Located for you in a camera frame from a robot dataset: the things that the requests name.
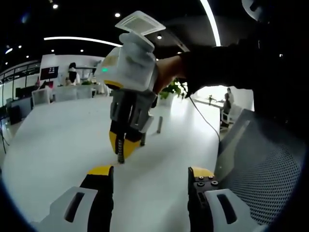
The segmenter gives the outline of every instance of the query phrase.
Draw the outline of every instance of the table surface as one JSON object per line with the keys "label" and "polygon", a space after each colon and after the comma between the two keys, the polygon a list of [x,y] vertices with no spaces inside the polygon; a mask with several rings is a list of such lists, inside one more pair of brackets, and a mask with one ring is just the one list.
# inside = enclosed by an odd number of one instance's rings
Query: table surface
{"label": "table surface", "polygon": [[[50,204],[79,186],[86,173],[114,162],[109,141],[112,99],[94,98],[37,106],[11,142],[3,181],[29,222],[41,221]],[[196,103],[219,131],[219,109]],[[114,169],[112,232],[189,231],[187,169],[214,171],[218,138],[188,100],[151,110],[146,146]],[[163,117],[160,134],[156,133]]]}

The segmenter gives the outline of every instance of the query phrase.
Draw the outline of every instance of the curved led strip light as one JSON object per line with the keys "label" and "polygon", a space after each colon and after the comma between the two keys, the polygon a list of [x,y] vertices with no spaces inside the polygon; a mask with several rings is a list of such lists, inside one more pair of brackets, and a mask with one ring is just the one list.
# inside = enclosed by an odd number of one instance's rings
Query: curved led strip light
{"label": "curved led strip light", "polygon": [[90,39],[90,38],[83,38],[83,37],[73,37],[73,36],[56,36],[56,37],[47,37],[44,38],[44,40],[84,40],[84,41],[91,41],[91,42],[96,42],[96,43],[103,43],[103,44],[108,44],[108,45],[112,45],[115,47],[121,47],[122,45],[120,44],[114,44],[108,41],[104,41],[104,40],[96,40],[96,39]]}
{"label": "curved led strip light", "polygon": [[5,54],[8,54],[9,52],[12,52],[12,51],[13,51],[13,49],[10,48],[9,50],[7,50],[7,51],[5,52]]}
{"label": "curved led strip light", "polygon": [[212,32],[213,32],[213,35],[214,35],[214,40],[216,42],[216,46],[221,46],[217,24],[216,24],[216,21],[214,20],[213,13],[211,11],[211,6],[209,6],[209,3],[208,3],[207,0],[200,0],[200,1],[203,5],[205,11],[206,11],[209,22],[211,23],[211,28],[212,28]]}

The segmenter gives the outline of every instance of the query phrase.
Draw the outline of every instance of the human arm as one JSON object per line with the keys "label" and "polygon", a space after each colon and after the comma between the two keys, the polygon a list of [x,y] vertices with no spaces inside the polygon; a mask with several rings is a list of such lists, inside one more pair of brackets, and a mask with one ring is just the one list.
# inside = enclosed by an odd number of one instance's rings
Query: human arm
{"label": "human arm", "polygon": [[159,77],[155,92],[178,77],[186,79],[190,95],[204,86],[253,89],[261,83],[266,72],[276,69],[277,58],[258,49],[257,41],[243,40],[229,47],[202,47],[159,60],[157,65]]}

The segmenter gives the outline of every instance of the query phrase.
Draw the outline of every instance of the mesh chair back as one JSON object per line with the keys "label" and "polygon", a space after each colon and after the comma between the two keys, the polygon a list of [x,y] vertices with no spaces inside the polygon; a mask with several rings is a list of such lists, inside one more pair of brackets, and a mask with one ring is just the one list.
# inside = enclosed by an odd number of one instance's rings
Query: mesh chair back
{"label": "mesh chair back", "polygon": [[292,195],[305,162],[304,141],[274,122],[243,110],[220,142],[215,175],[251,209],[259,224],[270,224]]}

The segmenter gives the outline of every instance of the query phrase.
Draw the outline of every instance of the black screw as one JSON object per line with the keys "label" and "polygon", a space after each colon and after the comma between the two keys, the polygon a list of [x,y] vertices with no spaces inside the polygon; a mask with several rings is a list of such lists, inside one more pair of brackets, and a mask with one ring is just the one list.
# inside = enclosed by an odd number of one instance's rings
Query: black screw
{"label": "black screw", "polygon": [[205,185],[204,182],[198,182],[198,184],[197,184],[197,186],[199,186],[199,187],[202,187],[204,185]]}
{"label": "black screw", "polygon": [[215,180],[211,182],[211,185],[212,185],[212,186],[217,186],[218,184],[219,184],[219,182],[218,182],[218,181],[215,181]]}

